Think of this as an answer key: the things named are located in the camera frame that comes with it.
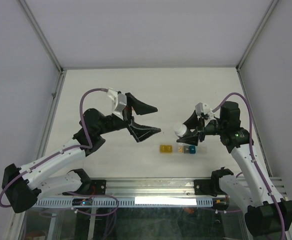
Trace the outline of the white pill bottle blue label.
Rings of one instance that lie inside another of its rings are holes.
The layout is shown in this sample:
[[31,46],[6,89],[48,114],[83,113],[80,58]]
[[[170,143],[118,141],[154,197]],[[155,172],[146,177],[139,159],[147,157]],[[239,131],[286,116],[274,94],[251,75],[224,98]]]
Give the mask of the white pill bottle blue label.
[[190,130],[187,128],[187,126],[183,123],[176,123],[174,126],[173,126],[173,131],[175,133],[175,135],[179,138],[182,138],[184,137],[185,135],[187,135]]

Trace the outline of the weekly pill organizer strip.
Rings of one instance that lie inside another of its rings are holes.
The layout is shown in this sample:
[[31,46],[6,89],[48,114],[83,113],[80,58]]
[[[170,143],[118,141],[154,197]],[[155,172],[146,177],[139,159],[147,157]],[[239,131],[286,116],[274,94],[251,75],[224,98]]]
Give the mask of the weekly pill organizer strip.
[[195,146],[195,145],[171,145],[171,144],[160,144],[159,152],[161,154],[206,154],[208,149],[206,146]]

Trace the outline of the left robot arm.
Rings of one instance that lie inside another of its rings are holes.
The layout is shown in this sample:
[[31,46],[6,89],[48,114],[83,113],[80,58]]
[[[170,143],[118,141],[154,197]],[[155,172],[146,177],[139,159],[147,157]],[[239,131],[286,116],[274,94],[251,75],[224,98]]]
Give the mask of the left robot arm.
[[[104,92],[112,100],[110,115],[95,108],[83,110],[87,95]],[[135,98],[130,92],[122,93],[110,88],[93,88],[84,93],[79,102],[80,130],[63,146],[48,156],[17,167],[14,163],[4,169],[0,207],[12,208],[17,214],[29,210],[45,197],[59,193],[83,195],[91,188],[90,177],[83,169],[54,177],[57,171],[96,152],[106,141],[104,134],[126,129],[140,143],[161,132],[160,128],[140,125],[133,114],[156,113],[155,106]]]

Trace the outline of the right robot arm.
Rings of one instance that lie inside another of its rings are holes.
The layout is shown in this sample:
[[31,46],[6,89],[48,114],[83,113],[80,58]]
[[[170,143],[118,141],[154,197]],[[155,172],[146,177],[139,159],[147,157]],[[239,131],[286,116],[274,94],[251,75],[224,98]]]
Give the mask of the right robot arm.
[[192,115],[174,127],[177,142],[196,146],[206,136],[219,136],[240,167],[248,187],[239,183],[230,169],[223,167],[213,171],[210,180],[199,189],[214,197],[229,195],[243,212],[246,228],[253,237],[284,235],[292,224],[292,201],[284,199],[266,170],[259,166],[251,133],[241,126],[238,103],[225,101],[219,110],[216,117],[208,104],[198,103]]

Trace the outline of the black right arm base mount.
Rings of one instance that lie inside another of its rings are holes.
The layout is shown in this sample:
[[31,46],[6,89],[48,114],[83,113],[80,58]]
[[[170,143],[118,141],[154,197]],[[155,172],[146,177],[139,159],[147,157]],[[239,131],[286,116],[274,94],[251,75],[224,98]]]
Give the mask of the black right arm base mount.
[[195,179],[193,185],[196,196],[208,195],[217,197],[218,195],[227,195],[226,192],[220,189],[219,182],[215,182],[212,179]]

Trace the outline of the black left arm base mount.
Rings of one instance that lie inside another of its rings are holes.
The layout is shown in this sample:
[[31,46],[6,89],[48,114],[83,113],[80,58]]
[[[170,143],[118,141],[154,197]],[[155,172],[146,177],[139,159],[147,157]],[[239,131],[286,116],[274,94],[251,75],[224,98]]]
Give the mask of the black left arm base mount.
[[105,195],[107,188],[107,181],[105,179],[91,179],[83,183],[78,190],[71,190],[70,192],[79,195]]

